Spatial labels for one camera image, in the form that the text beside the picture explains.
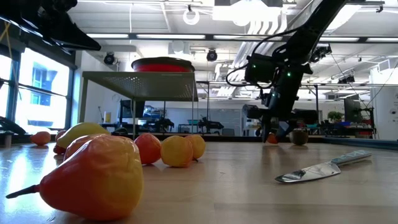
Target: knife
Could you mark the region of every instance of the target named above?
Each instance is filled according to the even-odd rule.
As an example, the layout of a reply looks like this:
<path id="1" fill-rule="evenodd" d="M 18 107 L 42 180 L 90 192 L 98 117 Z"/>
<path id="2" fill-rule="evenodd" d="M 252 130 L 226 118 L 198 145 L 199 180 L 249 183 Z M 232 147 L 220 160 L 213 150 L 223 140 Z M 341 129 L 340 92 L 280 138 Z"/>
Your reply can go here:
<path id="1" fill-rule="evenodd" d="M 340 157 L 334 158 L 329 162 L 324 162 L 291 172 L 289 174 L 278 176 L 275 178 L 275 180 L 285 184 L 293 184 L 297 182 L 331 177 L 341 173 L 339 166 L 362 161 L 371 155 L 371 152 L 365 150 L 350 152 Z"/>

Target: monitor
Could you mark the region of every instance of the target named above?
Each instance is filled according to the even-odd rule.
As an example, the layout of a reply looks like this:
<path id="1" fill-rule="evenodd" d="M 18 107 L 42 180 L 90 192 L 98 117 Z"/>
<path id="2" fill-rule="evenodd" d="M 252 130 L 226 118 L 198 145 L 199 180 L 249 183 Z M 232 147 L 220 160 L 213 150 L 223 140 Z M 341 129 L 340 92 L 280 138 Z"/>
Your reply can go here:
<path id="1" fill-rule="evenodd" d="M 351 99 L 344 99 L 344 112 L 345 112 L 345 121 L 361 123 L 363 120 L 361 115 L 360 102 Z"/>
<path id="2" fill-rule="evenodd" d="M 118 118 L 122 112 L 122 118 L 132 118 L 132 102 L 131 100 L 121 100 L 119 105 Z M 136 118 L 142 118 L 144 115 L 145 101 L 136 101 Z"/>

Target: knife handle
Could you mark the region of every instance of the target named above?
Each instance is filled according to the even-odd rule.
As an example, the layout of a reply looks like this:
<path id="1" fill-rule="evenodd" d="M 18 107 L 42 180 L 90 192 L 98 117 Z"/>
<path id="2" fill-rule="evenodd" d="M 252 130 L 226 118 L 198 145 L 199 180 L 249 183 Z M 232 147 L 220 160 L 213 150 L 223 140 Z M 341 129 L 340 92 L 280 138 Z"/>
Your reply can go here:
<path id="1" fill-rule="evenodd" d="M 344 154 L 340 157 L 334 158 L 331 160 L 332 163 L 340 166 L 343 164 L 349 164 L 352 162 L 358 162 L 366 157 L 371 156 L 372 153 L 365 151 L 365 150 L 358 150 L 358 151 L 353 151 L 347 154 Z"/>

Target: red container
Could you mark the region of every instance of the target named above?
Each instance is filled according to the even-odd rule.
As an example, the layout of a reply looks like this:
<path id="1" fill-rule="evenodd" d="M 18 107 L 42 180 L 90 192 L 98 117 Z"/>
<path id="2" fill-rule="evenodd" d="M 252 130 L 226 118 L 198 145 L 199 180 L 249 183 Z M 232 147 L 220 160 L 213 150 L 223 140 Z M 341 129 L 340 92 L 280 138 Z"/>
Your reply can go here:
<path id="1" fill-rule="evenodd" d="M 142 58 L 131 64 L 135 72 L 194 72 L 187 60 L 172 57 Z"/>

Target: mesh shelf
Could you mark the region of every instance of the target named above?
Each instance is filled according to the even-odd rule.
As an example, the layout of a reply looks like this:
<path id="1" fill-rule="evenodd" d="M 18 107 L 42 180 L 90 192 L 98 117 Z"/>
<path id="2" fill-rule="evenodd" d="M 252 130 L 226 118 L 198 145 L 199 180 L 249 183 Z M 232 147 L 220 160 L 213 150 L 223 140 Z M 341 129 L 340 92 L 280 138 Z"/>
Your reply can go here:
<path id="1" fill-rule="evenodd" d="M 198 101 L 194 73 L 83 72 L 83 78 L 138 101 Z"/>

